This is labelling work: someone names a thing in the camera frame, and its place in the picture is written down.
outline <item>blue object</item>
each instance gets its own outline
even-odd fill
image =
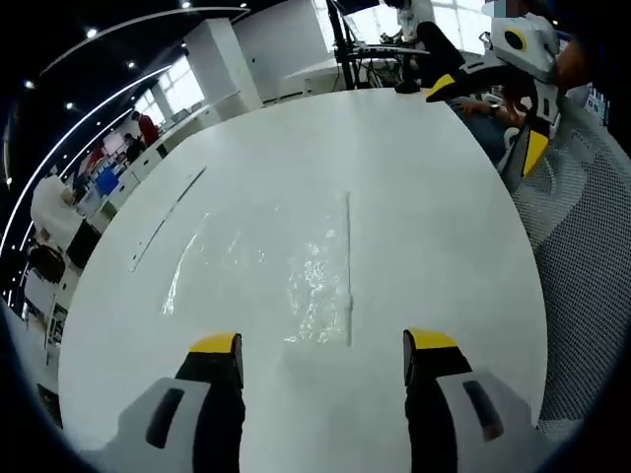
[[[112,168],[103,169],[99,177],[97,177],[97,191],[100,195],[110,195],[118,186],[118,177],[114,174]]]

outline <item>mesh chair back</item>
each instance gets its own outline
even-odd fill
[[[567,100],[551,148],[513,198],[541,279],[548,367],[539,428],[563,439],[615,365],[631,318],[631,163]]]

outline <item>white table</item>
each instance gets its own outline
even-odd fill
[[[203,166],[130,272],[137,236]],[[350,193],[352,347],[287,343],[267,303],[213,306],[203,290],[190,301],[196,310],[163,315],[204,214],[316,185]],[[251,284],[246,273],[243,284]],[[244,335],[242,471],[407,472],[401,340],[409,326],[453,336],[536,420],[547,358],[538,273],[513,202],[473,137],[443,103],[392,90],[248,113],[181,143],[101,239],[65,326],[64,433],[79,449],[103,447],[121,411],[175,375],[191,343],[230,327]]]

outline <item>window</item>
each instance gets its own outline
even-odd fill
[[[160,76],[158,82],[173,113],[178,113],[183,108],[189,108],[205,99],[186,56],[174,62],[171,69]]]
[[[151,91],[145,92],[134,105],[134,108],[140,113],[148,115],[156,125],[162,125],[165,122],[165,116],[156,103],[156,99]]]
[[[335,36],[333,35],[331,21],[328,18],[326,0],[313,0],[313,2],[317,22],[326,44],[326,50],[332,51],[335,44]],[[396,10],[387,5],[361,10],[348,15],[346,19],[357,27],[359,32],[358,39],[365,41],[367,44],[379,44],[379,37],[382,33],[395,34],[399,30],[396,22]]]
[[[481,13],[484,0],[432,0],[436,24],[458,48],[484,54],[480,34],[491,31],[491,17]]]
[[[312,0],[322,37],[329,51],[333,50],[335,39],[328,18],[326,0]],[[491,31],[491,17],[481,13],[484,0],[431,0],[434,6],[436,24],[445,36],[460,50],[484,54],[484,44],[479,40],[483,32]],[[347,17],[359,30],[360,40],[368,44],[378,44],[382,33],[395,34],[396,10],[386,5],[368,8]]]

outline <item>white cabinet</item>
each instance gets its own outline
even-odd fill
[[[158,151],[155,147],[151,147],[140,155],[129,169],[131,169],[138,181],[142,182],[161,161],[162,157]]]
[[[128,168],[118,178],[118,186],[111,192],[107,198],[114,209],[120,210],[127,198],[131,195],[134,189],[138,186],[139,179],[136,177],[135,172]]]

